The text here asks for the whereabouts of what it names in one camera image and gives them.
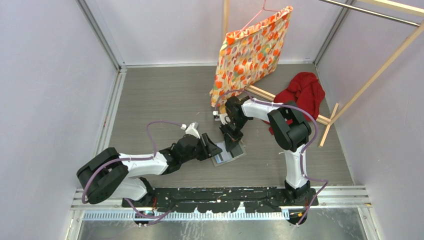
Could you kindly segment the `black card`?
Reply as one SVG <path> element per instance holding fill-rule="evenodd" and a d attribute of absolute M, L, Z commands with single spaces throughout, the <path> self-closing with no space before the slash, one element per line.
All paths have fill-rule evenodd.
<path fill-rule="evenodd" d="M 231 151 L 230 154 L 233 158 L 240 158 L 246 154 L 244 146 L 241 142 L 239 142 Z"/>

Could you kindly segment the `white magnetic stripe card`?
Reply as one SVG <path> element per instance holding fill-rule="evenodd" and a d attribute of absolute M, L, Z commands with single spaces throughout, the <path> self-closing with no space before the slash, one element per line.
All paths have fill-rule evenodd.
<path fill-rule="evenodd" d="M 215 156 L 215 162 L 218 165 L 230 162 L 233 159 L 233 157 L 231 153 L 226 150 L 225 142 L 224 141 L 219 142 L 217 146 L 222 150 L 222 152 L 220 152 L 218 155 Z"/>

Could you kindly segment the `taupe leather card holder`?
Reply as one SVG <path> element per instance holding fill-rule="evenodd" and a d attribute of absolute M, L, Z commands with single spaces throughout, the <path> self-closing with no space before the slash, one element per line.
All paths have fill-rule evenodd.
<path fill-rule="evenodd" d="M 222 152 L 211 159 L 215 167 L 222 166 L 223 164 L 239 159 L 247 154 L 242 141 L 240 141 L 231 151 L 226 150 L 224 141 L 218 142 L 216 145 L 222 149 Z"/>

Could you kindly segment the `tan oval tray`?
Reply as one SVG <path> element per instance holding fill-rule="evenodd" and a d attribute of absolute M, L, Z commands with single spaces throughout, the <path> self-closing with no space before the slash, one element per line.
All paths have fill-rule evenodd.
<path fill-rule="evenodd" d="M 220 104 L 217 109 L 218 109 L 219 114 L 225 114 L 227 112 L 226 106 L 225 106 L 224 103 Z"/>

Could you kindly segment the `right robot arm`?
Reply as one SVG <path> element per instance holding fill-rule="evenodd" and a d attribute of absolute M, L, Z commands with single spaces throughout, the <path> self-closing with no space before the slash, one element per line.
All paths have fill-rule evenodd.
<path fill-rule="evenodd" d="M 286 163 L 285 198 L 291 205 L 299 205 L 311 188 L 306 177 L 305 147 L 312 133 L 303 113 L 294 102 L 277 106 L 255 98 L 230 97 L 225 102 L 227 116 L 220 130 L 226 151 L 232 151 L 243 137 L 242 128 L 254 118 L 270 124 L 276 143 L 284 150 Z"/>

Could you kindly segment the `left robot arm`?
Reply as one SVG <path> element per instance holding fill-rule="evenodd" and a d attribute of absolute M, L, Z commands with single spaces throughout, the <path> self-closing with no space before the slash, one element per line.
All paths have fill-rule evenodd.
<path fill-rule="evenodd" d="M 154 197 L 145 175 L 168 175 L 188 161 L 204 161 L 222 151 L 206 133 L 200 137 L 185 134 L 171 146 L 152 154 L 124 154 L 108 147 L 77 171 L 83 188 L 81 201 L 95 205 L 113 197 L 148 207 Z"/>

